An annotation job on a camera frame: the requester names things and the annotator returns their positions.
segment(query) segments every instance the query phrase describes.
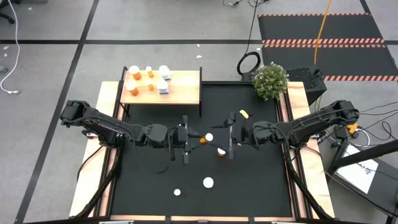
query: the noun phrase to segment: potted plant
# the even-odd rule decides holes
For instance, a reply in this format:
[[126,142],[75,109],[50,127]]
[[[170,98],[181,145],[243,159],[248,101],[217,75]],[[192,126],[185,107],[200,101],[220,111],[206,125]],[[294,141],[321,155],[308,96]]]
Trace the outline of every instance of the potted plant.
[[289,75],[280,65],[271,62],[270,65],[259,67],[253,74],[252,82],[258,96],[264,100],[275,98],[287,90],[287,77]]

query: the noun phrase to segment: wooden table frame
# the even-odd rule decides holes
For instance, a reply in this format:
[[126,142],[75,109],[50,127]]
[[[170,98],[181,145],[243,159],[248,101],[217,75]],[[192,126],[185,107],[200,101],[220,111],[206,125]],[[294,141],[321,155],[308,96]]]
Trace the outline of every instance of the wooden table frame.
[[[123,105],[120,103],[121,88],[123,87],[124,73],[119,82],[103,82],[99,93],[96,108],[105,114],[114,116],[117,119],[125,120],[126,114],[123,110]],[[242,82],[208,82],[208,83],[242,83]],[[288,121],[290,119],[297,119],[310,113],[308,108],[307,98],[303,83],[289,82],[287,94],[281,95],[280,103],[277,106],[278,120]],[[309,140],[309,147],[318,151],[318,144],[316,140]],[[86,159],[90,154],[98,148],[97,139],[89,139],[86,152],[83,159]],[[91,199],[95,193],[102,178],[104,178],[106,171],[109,171],[113,164],[113,158],[116,153],[115,149],[107,149],[99,152],[92,160],[87,163],[85,168],[81,171],[79,181],[76,186],[75,197],[73,199],[70,215],[76,215],[80,212],[86,203]],[[296,171],[305,176],[305,183],[311,194],[315,197],[317,202],[330,216],[334,217],[333,207],[330,200],[330,194],[323,173],[322,160],[318,154],[303,148],[297,159],[294,161],[294,168]],[[296,184],[289,180],[290,198],[292,199],[292,217],[254,217],[255,222],[291,222],[296,218],[317,218],[312,209],[308,209],[306,201]],[[104,194],[97,206],[90,216],[108,217],[110,214],[109,203],[114,187],[112,181],[104,191]],[[230,221],[230,222],[248,222],[249,217],[183,217],[183,216],[150,216],[150,215],[112,215],[112,220],[150,220],[150,221]]]

